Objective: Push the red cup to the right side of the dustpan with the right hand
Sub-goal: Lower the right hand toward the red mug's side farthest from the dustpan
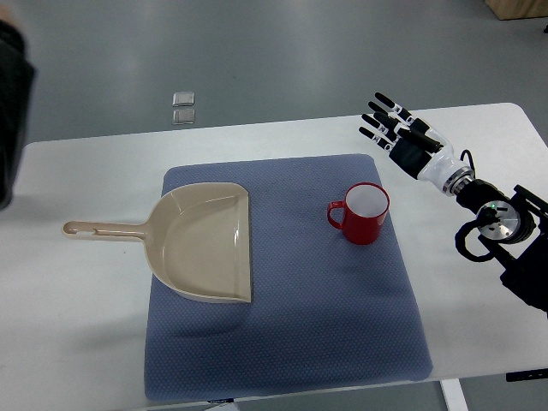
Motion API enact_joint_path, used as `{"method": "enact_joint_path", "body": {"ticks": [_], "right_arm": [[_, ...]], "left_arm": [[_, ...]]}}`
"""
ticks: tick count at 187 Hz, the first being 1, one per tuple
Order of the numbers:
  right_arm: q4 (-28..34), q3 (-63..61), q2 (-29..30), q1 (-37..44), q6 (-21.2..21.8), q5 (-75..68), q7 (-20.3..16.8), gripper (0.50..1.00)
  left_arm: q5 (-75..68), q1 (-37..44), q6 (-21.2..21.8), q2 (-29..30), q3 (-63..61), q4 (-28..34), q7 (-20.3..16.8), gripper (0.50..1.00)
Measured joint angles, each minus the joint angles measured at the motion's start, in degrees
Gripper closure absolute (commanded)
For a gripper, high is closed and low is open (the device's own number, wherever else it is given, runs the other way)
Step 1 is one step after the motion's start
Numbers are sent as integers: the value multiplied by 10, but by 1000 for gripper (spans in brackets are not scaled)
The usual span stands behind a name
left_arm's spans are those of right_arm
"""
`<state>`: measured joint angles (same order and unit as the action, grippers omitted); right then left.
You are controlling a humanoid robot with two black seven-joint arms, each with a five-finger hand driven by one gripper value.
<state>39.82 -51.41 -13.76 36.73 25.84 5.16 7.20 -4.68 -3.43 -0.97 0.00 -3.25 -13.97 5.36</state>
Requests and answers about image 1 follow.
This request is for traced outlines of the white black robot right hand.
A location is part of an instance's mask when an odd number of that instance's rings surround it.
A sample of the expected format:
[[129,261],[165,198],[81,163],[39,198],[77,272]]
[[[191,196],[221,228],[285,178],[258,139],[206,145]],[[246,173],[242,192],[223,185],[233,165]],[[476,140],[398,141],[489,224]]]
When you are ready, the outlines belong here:
[[372,113],[361,116],[365,124],[359,131],[401,170],[447,196],[458,194],[474,179],[474,167],[457,157],[435,128],[382,93],[374,97],[368,103]]

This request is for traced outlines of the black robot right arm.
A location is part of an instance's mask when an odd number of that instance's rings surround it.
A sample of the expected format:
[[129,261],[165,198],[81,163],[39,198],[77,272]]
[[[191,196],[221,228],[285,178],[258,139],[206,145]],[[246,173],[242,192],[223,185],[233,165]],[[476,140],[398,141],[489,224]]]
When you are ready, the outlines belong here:
[[455,235],[456,251],[476,263],[495,259],[502,285],[523,302],[547,311],[547,202],[521,185],[507,197],[475,175],[453,187],[456,202],[475,218]]

